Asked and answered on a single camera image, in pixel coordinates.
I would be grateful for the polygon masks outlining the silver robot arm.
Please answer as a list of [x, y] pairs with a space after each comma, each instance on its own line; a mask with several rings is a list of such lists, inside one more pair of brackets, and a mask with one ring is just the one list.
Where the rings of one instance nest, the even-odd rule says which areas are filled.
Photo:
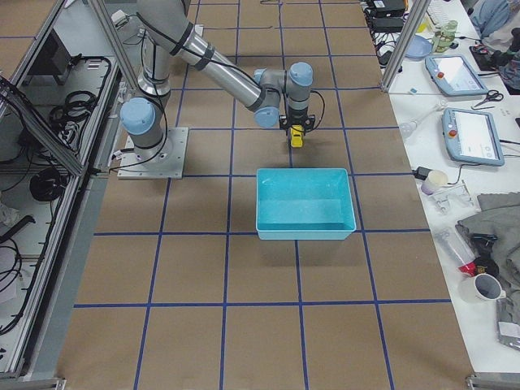
[[276, 167], [286, 132], [295, 167], [312, 167], [318, 142], [306, 140], [315, 127], [310, 115], [313, 69], [300, 58], [285, 59], [280, 26], [242, 23], [261, 14], [251, 1], [139, 1], [136, 16], [146, 32], [141, 88], [155, 93], [169, 84], [170, 61], [187, 64], [188, 77], [206, 79], [208, 90], [186, 98], [202, 125], [190, 136], [189, 175], [247, 174]]

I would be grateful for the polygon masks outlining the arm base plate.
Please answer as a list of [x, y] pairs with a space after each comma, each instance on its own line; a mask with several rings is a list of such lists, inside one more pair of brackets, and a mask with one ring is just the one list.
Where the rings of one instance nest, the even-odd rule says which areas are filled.
[[203, 36], [204, 25], [203, 24], [195, 24], [193, 27], [193, 31], [198, 34], [200, 37]]
[[132, 149], [124, 154], [123, 166], [117, 176], [121, 180], [159, 180], [182, 179], [184, 161], [189, 138], [186, 127], [168, 128], [166, 141], [161, 141], [152, 149], [135, 148], [130, 136], [127, 136], [125, 147]]

